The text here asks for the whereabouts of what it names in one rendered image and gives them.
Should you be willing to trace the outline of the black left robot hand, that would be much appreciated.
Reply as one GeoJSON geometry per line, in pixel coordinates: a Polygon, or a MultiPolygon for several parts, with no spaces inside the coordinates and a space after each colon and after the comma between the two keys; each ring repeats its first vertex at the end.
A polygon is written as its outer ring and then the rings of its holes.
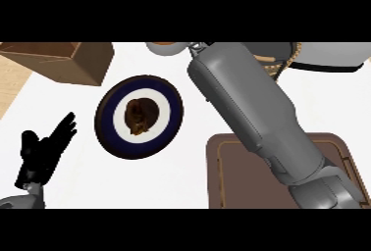
{"type": "Polygon", "coordinates": [[[77,133],[76,115],[69,113],[49,137],[39,138],[33,130],[23,132],[21,166],[15,186],[26,189],[32,183],[46,185],[61,159],[61,155],[77,133]]]}

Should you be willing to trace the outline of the brown rectangular tray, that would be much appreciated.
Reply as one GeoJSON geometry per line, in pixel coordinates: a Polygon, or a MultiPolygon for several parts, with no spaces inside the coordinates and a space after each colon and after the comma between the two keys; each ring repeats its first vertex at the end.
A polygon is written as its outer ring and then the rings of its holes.
{"type": "MultiPolygon", "coordinates": [[[[345,141],[333,133],[312,132],[310,137],[361,190],[361,207],[371,209],[371,197],[345,141]]],[[[247,151],[234,133],[211,137],[206,159],[211,209],[298,209],[265,160],[247,151]]]]}

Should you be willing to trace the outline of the tan wicker basket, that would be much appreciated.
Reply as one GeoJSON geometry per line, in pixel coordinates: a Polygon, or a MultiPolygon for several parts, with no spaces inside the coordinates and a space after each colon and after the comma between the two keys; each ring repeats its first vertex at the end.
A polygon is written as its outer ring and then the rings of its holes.
{"type": "Polygon", "coordinates": [[[246,42],[246,46],[274,80],[293,64],[301,52],[301,42],[246,42]]]}

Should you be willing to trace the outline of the blue and white round plate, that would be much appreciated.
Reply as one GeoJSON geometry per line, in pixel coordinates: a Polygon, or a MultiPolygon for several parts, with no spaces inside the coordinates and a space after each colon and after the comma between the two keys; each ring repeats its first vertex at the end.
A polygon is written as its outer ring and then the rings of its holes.
{"type": "Polygon", "coordinates": [[[184,101],[174,85],[154,75],[138,75],[109,91],[97,112],[95,131],[107,151],[119,158],[137,160],[157,154],[174,141],[184,121],[184,101]],[[160,117],[148,132],[131,133],[125,123],[132,99],[150,98],[160,107],[160,117]]]}

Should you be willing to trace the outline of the brown lumpy food item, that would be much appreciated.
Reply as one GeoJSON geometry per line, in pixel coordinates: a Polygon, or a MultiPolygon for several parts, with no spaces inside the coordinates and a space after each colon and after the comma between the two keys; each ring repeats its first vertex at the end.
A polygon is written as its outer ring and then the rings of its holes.
{"type": "Polygon", "coordinates": [[[160,107],[150,98],[132,99],[126,105],[125,123],[134,135],[150,131],[160,117],[160,107]]]}

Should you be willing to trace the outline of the brown wooden open box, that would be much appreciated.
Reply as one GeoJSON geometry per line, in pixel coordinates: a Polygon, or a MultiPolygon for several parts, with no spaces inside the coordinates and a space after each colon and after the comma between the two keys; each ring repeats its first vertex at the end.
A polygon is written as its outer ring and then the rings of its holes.
{"type": "Polygon", "coordinates": [[[55,82],[101,86],[114,50],[110,42],[4,42],[0,55],[55,82]]]}

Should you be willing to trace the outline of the pale grey rounded object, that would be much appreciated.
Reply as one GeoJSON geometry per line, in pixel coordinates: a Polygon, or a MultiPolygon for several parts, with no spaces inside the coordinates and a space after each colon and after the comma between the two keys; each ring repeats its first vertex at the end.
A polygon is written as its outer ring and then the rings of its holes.
{"type": "Polygon", "coordinates": [[[147,47],[150,51],[160,56],[175,56],[185,51],[188,47],[187,42],[148,42],[147,47]]]}

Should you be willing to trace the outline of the grey appliance with black band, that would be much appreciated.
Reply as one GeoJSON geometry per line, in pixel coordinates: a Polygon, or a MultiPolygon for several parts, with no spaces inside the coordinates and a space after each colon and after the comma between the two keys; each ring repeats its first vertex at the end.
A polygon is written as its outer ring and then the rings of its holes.
{"type": "Polygon", "coordinates": [[[292,69],[355,73],[371,57],[371,42],[304,42],[292,69]]]}

